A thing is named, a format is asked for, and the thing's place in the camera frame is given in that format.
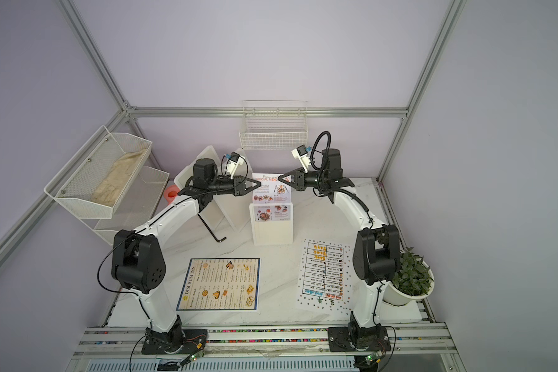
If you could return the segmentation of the large white board front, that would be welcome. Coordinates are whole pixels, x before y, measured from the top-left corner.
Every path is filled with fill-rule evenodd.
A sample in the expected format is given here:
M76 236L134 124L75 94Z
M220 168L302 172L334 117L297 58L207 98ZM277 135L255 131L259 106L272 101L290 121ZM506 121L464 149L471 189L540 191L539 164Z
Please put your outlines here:
M239 148L236 153L244 158L244 164L237 168L236 176L245 175L252 178L252 168L246 157L245 150ZM236 197L234 195L215 195L214 201L222 211L229 225L235 232L240 232L250 223L250 203L252 202L252 193L244 196Z

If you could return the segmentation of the small special menu flyer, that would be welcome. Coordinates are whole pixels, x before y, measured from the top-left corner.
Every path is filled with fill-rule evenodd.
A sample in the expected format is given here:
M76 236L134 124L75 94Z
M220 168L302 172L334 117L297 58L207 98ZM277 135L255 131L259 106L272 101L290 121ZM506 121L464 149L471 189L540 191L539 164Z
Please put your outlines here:
M279 181L279 174L254 173L261 186L253 191L254 218L257 222L290 221L292 218L291 189Z

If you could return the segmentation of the narrow white rack box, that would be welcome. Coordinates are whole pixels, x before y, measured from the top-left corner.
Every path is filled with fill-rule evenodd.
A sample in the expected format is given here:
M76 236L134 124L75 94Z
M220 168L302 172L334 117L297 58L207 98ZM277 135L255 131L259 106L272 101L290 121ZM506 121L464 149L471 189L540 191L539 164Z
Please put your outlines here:
M250 204L250 221L255 246L293 243L294 210L292 203Z

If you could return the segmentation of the dotted table price menu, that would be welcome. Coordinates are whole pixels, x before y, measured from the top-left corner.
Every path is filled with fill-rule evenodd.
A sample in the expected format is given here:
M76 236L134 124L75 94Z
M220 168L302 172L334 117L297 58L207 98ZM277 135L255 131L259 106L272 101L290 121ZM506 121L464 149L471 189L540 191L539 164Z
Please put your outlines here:
M353 295L352 255L353 248L344 243L304 240L296 307L331 316L348 315Z

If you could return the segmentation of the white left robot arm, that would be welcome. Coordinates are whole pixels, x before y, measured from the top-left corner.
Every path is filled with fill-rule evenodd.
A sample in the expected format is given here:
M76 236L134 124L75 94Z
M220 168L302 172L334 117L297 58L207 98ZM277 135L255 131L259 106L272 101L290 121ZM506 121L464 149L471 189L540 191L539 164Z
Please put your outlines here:
M247 175L236 175L236 162L228 162L228 173L220 175L211 158L201 158L192 166L193 174L180 187L174 201L139 227L121 229L113 248L111 276L121 294L133 295L147 317L147 330L169 336L181 329L181 320L169 303L162 282L167 266L162 247L190 219L203 212L216 195L241 197L261 186Z

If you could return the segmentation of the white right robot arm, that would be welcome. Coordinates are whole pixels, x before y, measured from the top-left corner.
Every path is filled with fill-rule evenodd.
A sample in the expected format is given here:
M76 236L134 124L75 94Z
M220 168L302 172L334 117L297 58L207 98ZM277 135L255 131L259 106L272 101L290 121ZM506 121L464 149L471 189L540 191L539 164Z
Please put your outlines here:
M383 330L379 312L384 291L401 267L399 232L379 220L357 195L354 182L343 174L340 151L331 142L331 133L323 131L312 147L297 147L292 154L302 166L278 180L297 192L310 188L319 198L328 198L356 230L352 264L362 285L349 328L356 336L379 333Z

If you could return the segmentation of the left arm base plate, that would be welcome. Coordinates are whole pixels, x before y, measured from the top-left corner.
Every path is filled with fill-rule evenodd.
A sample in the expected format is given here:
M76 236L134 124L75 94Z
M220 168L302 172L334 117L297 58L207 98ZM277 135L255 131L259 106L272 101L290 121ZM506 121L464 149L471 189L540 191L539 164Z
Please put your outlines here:
M193 354L206 347L207 330L173 328L169 333L158 333L146 328L143 355Z

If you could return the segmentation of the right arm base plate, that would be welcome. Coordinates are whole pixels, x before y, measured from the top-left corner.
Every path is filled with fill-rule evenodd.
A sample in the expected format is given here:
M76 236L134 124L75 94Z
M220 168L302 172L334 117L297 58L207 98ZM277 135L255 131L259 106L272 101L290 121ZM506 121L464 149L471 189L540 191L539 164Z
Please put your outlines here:
M355 328L330 327L327 329L331 352L391 351L392 345L385 327Z

